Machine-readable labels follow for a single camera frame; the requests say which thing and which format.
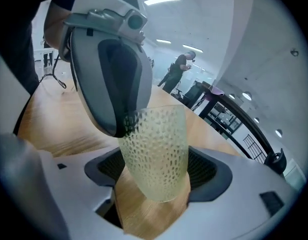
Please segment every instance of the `black cable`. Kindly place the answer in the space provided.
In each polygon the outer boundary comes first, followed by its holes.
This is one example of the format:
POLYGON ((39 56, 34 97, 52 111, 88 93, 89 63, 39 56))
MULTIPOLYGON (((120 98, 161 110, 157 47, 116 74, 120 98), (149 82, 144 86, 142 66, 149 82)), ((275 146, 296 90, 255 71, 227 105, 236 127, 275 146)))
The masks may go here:
POLYGON ((65 84, 64 82, 62 82, 61 80, 59 80, 59 79, 55 76, 55 67, 56 67, 56 64, 57 64, 58 61, 59 61, 59 57, 60 57, 60 55, 58 54, 57 57, 56 57, 56 60, 55 60, 53 69, 52 69, 52 73, 43 75, 42 78, 38 81, 39 83, 41 83, 42 80, 43 80, 44 78, 46 78, 47 76, 52 76, 52 77, 54 77, 54 79, 59 83, 60 86, 62 86, 64 89, 67 88, 66 84, 65 84))

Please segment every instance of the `textured drinking glass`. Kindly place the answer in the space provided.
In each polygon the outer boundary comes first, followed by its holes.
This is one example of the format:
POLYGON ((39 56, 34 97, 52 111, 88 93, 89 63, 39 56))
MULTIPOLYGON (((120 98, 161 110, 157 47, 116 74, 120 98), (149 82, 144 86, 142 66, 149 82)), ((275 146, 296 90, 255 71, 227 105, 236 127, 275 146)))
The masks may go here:
POLYGON ((188 168, 183 105, 138 110, 125 118, 127 134, 118 139, 126 166, 142 193, 167 202, 180 193, 188 168))

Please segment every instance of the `ceiling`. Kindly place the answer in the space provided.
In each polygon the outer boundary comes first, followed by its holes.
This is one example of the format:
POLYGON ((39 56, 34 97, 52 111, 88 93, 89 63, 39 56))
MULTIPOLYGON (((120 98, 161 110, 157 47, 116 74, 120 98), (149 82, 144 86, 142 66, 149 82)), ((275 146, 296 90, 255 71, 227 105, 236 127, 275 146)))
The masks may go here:
POLYGON ((203 50, 198 58, 207 62, 216 74, 223 62, 231 35, 234 0, 179 0, 147 6, 148 23, 144 33, 148 39, 169 40, 157 43, 186 52, 182 44, 203 50))
POLYGON ((217 84, 260 119, 265 136, 279 141, 304 169, 308 164, 308 46, 280 0, 254 0, 241 43, 217 84), (290 51, 296 48, 299 56, 290 51), (242 97, 249 91, 252 101, 242 97), (283 138, 275 135, 282 129, 283 138))

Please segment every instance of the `table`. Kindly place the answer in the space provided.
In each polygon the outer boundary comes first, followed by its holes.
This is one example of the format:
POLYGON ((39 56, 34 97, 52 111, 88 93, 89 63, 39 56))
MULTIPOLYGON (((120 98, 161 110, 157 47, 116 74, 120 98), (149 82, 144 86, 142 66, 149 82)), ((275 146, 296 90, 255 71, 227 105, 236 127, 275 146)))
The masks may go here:
MULTIPOLYGON (((96 129, 90 121, 72 80, 63 89, 54 79, 42 81, 30 99, 18 136, 54 157, 69 156, 118 146, 116 138, 96 129)), ((152 87, 148 108, 181 103, 157 86, 152 87)), ((237 151, 202 118, 184 106, 188 144, 239 156, 237 151)), ((115 186, 116 208, 126 233, 154 239, 186 209, 190 192, 187 175, 182 193, 174 200, 157 203, 146 199, 125 168, 115 186)))

